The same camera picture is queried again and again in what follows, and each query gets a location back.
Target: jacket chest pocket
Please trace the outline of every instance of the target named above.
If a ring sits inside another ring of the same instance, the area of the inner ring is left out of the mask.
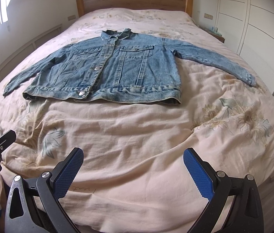
[[[126,59],[142,59],[152,56],[153,46],[122,46],[120,51]]]
[[[99,56],[100,52],[102,50],[102,47],[94,47],[94,48],[88,48],[88,49],[75,49],[73,51],[73,57],[72,60],[84,60],[91,57]]]

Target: screw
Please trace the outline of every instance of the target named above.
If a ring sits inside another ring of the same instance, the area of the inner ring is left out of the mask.
[[[253,175],[248,174],[248,175],[247,175],[247,179],[249,179],[249,180],[254,180],[254,177],[253,177]]]
[[[223,178],[226,174],[223,171],[218,171],[217,175],[221,178]]]
[[[18,181],[20,179],[21,179],[20,175],[17,175],[17,176],[15,176],[14,181]]]
[[[42,173],[42,178],[47,178],[49,176],[49,172]]]

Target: bedspread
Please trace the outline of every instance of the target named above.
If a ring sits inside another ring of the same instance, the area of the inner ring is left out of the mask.
[[[30,102],[23,83],[7,97],[4,87],[20,71],[69,44],[102,30],[151,34],[188,41],[239,63],[256,76],[250,87],[214,67],[176,59],[181,78],[178,106]],[[91,12],[29,55],[0,83],[0,135],[17,140],[3,153],[2,177],[37,177],[50,171],[74,147],[84,164],[60,203],[82,231],[186,232],[207,204],[183,164],[193,147],[215,170],[261,184],[274,172],[274,98],[245,61],[199,29],[184,12],[106,9]],[[231,199],[223,215],[227,214]],[[220,229],[220,218],[215,230]]]

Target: jacket sleeve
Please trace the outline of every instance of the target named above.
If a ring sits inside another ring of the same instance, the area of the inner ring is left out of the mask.
[[[252,74],[239,64],[230,61],[221,54],[180,40],[164,38],[163,44],[167,45],[178,58],[192,60],[207,66],[219,68],[234,75],[236,78],[250,86],[256,85],[256,79]]]
[[[39,62],[35,63],[34,65],[28,67],[27,69],[21,71],[19,74],[14,76],[10,82],[6,85],[3,96],[9,95],[13,92],[16,88],[18,88],[21,83],[27,81],[31,77],[34,77],[37,73],[41,72],[42,70],[49,69],[54,65],[60,63],[62,58],[65,58],[66,55],[62,54],[62,48],[53,52],[52,54],[48,55],[47,57],[43,58]]]

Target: pocket flap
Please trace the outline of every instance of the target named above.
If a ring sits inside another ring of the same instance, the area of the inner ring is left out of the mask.
[[[153,49],[153,46],[122,46],[121,51],[143,51]]]
[[[73,51],[73,54],[74,55],[84,55],[84,54],[91,54],[91,53],[99,52],[101,50],[102,50],[102,46],[87,48],[87,49],[75,49]]]

